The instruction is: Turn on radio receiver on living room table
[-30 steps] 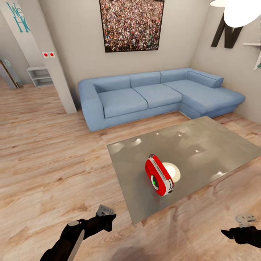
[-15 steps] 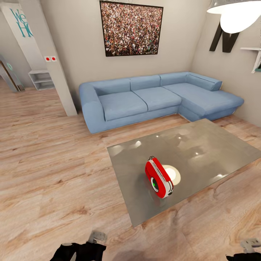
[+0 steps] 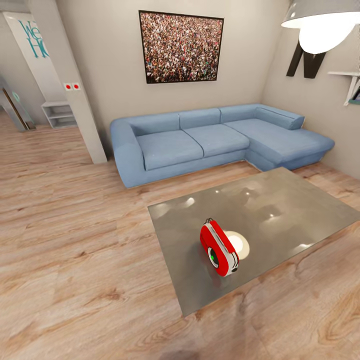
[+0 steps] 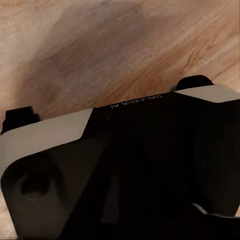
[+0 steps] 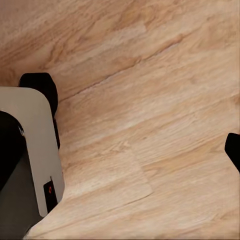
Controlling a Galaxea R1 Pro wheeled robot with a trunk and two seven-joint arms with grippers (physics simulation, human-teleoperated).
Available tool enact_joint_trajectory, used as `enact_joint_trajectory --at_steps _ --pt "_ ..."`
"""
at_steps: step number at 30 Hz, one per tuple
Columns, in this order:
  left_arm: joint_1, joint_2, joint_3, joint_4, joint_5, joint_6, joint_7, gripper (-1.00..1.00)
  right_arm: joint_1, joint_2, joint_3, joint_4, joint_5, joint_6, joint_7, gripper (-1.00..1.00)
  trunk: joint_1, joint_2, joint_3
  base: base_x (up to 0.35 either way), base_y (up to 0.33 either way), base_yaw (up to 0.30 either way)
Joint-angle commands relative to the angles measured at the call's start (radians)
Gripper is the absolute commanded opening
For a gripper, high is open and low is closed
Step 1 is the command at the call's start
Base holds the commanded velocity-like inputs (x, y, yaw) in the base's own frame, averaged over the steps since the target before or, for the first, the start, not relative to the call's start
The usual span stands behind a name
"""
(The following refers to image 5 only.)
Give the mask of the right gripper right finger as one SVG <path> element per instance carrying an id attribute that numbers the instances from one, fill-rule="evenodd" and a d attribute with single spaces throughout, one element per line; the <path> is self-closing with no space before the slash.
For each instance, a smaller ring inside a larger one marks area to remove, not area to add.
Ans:
<path id="1" fill-rule="evenodd" d="M 225 142 L 224 150 L 240 172 L 240 135 L 229 133 Z"/>

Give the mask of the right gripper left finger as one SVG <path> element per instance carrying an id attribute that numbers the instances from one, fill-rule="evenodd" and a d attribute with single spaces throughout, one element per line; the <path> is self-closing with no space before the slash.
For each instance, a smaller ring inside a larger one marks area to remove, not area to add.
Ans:
<path id="1" fill-rule="evenodd" d="M 0 138 L 0 192 L 26 151 L 21 133 Z"/>

